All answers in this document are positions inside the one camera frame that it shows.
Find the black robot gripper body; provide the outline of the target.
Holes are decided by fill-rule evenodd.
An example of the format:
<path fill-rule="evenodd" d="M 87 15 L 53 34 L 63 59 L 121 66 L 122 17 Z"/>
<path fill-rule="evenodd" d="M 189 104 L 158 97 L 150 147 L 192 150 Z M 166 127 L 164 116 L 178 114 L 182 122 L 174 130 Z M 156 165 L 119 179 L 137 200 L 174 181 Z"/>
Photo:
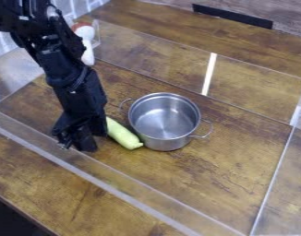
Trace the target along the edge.
<path fill-rule="evenodd" d="M 11 35 L 45 71 L 63 107 L 59 121 L 103 124 L 103 86 L 95 70 L 82 62 L 82 38 L 51 0 L 0 0 L 0 32 Z"/>

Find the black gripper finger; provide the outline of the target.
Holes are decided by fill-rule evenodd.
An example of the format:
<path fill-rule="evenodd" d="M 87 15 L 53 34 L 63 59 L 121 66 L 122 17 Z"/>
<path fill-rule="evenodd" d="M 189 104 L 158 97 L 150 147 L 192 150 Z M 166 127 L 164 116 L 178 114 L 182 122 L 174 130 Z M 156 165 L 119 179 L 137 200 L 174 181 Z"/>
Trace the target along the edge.
<path fill-rule="evenodd" d="M 95 136 L 107 136 L 105 116 L 93 116 L 77 124 L 73 144 L 79 151 L 95 152 L 98 150 Z"/>
<path fill-rule="evenodd" d="M 62 149 L 69 149 L 73 144 L 71 126 L 73 126 L 71 116 L 66 112 L 63 112 L 53 128 L 53 136 L 57 137 L 58 145 Z"/>

